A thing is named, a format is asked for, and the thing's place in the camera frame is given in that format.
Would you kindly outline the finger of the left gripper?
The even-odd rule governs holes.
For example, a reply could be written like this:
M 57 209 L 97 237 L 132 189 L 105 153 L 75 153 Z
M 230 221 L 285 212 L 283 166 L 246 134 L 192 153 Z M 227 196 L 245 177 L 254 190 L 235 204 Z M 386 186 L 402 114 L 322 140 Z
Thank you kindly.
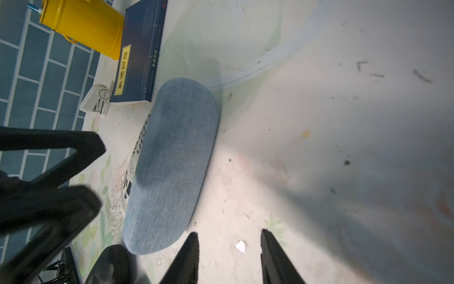
M 74 153 L 32 181 L 1 172 L 1 188 L 56 188 L 87 168 L 105 152 L 99 135 L 92 131 L 32 130 L 1 127 L 1 151 L 74 149 Z
M 1 283 L 28 284 L 99 214 L 102 202 L 85 186 L 1 196 L 1 234 L 39 226 L 35 237 L 1 265 Z

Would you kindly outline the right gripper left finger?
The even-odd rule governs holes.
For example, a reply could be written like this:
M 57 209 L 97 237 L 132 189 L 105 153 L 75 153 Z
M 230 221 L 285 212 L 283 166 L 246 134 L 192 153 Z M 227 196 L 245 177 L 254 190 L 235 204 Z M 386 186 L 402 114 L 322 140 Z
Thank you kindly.
M 197 284 L 199 254 L 198 235 L 197 232 L 192 232 L 188 235 L 160 283 Z

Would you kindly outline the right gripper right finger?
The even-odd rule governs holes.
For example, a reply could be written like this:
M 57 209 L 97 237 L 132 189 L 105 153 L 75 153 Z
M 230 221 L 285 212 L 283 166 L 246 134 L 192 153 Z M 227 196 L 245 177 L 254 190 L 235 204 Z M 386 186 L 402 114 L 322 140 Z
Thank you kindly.
M 273 233 L 261 231 L 261 264 L 264 284 L 306 284 Z

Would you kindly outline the black glasses case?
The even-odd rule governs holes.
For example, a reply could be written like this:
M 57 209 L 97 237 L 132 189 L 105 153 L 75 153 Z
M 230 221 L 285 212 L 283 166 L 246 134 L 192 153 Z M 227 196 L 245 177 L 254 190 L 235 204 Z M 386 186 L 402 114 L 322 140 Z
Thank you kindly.
M 106 247 L 91 269 L 85 284 L 131 284 L 130 259 L 121 244 Z

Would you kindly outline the blue case yellow glasses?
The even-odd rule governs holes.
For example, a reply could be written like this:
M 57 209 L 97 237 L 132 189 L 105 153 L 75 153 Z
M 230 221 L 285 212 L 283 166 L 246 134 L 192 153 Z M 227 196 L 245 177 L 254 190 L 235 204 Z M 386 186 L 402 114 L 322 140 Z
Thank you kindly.
M 159 252 L 189 226 L 218 132 L 220 106 L 202 84 L 168 80 L 151 109 L 130 190 L 123 239 L 134 255 Z

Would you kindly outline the flag pattern glasses case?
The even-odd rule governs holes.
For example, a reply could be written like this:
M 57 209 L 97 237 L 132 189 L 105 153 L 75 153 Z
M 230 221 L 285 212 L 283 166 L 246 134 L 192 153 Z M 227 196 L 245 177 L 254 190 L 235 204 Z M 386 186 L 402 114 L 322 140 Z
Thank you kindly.
M 126 212 L 127 209 L 127 204 L 128 200 L 130 197 L 130 191 L 132 187 L 132 181 L 134 180 L 135 177 L 135 172 L 137 169 L 137 163 L 138 163 L 138 158 L 141 152 L 141 149 L 143 148 L 143 141 L 144 141 L 144 136 L 145 132 L 148 126 L 148 122 L 150 120 L 150 115 L 147 116 L 145 119 L 145 122 L 143 124 L 143 127 L 140 131 L 140 134 L 138 136 L 137 142 L 134 146 L 134 149 L 132 151 L 131 157 L 129 159 L 129 162 L 127 164 L 127 170 L 125 172 L 125 175 L 122 180 L 121 184 L 121 192 L 122 192 L 122 197 L 121 197 L 121 208 L 123 212 Z

